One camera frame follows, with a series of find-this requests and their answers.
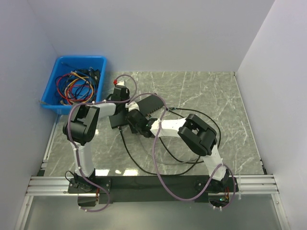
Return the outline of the black network switch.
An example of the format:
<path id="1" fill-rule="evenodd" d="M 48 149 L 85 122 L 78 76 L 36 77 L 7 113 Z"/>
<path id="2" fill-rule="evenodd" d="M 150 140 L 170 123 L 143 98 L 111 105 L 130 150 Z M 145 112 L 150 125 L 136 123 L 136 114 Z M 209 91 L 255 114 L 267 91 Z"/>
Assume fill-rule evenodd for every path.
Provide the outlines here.
<path id="1" fill-rule="evenodd" d="M 150 95 L 137 102 L 140 113 L 144 116 L 150 115 L 164 106 L 163 101 L 155 94 Z"/>
<path id="2" fill-rule="evenodd" d="M 110 125 L 112 129 L 122 127 L 122 126 L 129 126 L 131 127 L 131 124 L 127 121 L 126 116 L 128 114 L 128 110 L 124 109 L 120 111 L 116 115 L 112 115 L 109 117 Z"/>

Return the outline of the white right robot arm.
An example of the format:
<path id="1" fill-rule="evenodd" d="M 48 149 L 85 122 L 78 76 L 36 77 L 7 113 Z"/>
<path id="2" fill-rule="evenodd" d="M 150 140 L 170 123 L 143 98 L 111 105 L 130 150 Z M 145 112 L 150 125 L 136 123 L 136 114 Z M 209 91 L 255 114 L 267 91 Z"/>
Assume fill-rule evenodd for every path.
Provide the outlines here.
<path id="1" fill-rule="evenodd" d="M 148 119 L 139 110 L 132 110 L 128 112 L 126 120 L 132 128 L 146 138 L 182 139 L 189 149 L 204 161 L 208 169 L 211 181 L 207 191 L 219 193 L 225 190 L 230 172 L 219 154 L 216 131 L 197 115 L 189 114 L 186 118 L 161 120 Z"/>

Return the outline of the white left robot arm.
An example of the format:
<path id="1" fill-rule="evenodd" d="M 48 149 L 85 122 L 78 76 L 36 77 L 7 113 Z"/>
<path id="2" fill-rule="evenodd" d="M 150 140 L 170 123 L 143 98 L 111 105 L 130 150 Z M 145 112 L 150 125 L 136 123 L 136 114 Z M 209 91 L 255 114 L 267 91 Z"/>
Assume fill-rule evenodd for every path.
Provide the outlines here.
<path id="1" fill-rule="evenodd" d="M 98 119 L 108 117 L 111 128 L 126 126 L 128 124 L 126 115 L 128 113 L 125 104 L 130 98 L 130 91 L 123 81 L 115 84 L 113 93 L 107 97 L 111 103 L 96 105 L 81 105 L 77 107 L 68 124 L 63 126 L 63 133 L 71 142 L 73 149 L 75 170 L 74 179 L 70 186 L 78 188 L 86 193 L 94 191 L 96 188 L 95 168 L 92 161 L 90 141 L 94 138 Z"/>

